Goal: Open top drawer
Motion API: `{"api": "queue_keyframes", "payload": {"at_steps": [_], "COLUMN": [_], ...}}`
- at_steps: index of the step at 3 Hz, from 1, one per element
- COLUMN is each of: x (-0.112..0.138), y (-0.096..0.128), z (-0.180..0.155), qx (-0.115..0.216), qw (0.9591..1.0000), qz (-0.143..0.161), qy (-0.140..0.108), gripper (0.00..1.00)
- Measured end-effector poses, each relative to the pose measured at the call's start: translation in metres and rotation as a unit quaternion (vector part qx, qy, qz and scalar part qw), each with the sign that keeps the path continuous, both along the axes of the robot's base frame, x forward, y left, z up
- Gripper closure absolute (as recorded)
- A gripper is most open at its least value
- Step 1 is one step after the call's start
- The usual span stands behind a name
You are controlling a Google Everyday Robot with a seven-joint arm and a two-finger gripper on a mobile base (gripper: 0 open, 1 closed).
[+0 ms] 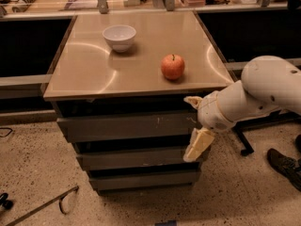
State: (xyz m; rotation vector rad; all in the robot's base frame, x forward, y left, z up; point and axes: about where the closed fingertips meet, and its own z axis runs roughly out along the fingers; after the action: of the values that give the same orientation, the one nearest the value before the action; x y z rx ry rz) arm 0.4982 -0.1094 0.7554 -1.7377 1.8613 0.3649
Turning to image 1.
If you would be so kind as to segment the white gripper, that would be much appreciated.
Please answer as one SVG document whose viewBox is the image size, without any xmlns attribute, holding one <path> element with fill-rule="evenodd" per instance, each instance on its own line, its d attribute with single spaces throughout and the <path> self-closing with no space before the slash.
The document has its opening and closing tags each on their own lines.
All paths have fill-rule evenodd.
<svg viewBox="0 0 301 226">
<path fill-rule="evenodd" d="M 213 143 L 214 132 L 227 131 L 235 125 L 235 122 L 228 120 L 218 107 L 217 95 L 218 92 L 214 91 L 203 99 L 199 96 L 183 98 L 186 103 L 198 110 L 198 121 L 203 126 L 201 129 L 195 128 L 193 130 L 183 156 L 185 162 L 194 162 L 201 156 Z"/>
</svg>

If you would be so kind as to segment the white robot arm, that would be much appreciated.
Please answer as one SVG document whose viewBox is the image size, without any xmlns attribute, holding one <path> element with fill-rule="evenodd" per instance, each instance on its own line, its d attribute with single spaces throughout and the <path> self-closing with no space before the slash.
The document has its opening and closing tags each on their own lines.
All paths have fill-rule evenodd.
<svg viewBox="0 0 301 226">
<path fill-rule="evenodd" d="M 258 56 L 244 66 L 241 79 L 205 97 L 184 100 L 198 112 L 183 160 L 196 161 L 214 141 L 216 133 L 237 122 L 267 116 L 279 109 L 301 114 L 301 71 L 278 56 Z"/>
</svg>

